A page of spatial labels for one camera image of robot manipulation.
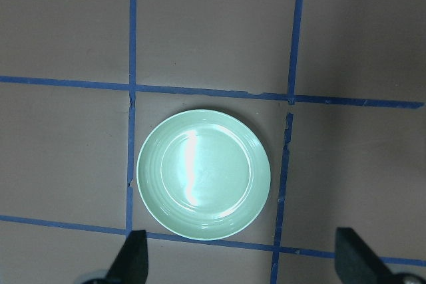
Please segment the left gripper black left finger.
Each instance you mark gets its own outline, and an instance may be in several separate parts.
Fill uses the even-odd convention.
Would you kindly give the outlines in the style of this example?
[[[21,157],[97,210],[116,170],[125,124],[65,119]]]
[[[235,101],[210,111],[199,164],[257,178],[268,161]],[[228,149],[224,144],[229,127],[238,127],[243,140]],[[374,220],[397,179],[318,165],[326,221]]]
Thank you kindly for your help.
[[[131,231],[106,274],[107,283],[146,283],[148,245],[145,230]]]

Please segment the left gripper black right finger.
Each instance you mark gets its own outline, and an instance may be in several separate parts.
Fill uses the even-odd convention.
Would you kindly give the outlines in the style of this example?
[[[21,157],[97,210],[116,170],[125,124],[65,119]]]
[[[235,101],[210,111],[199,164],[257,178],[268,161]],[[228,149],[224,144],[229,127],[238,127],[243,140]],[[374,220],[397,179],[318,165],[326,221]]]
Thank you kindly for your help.
[[[350,227],[335,231],[334,267],[345,284],[396,283],[389,268]]]

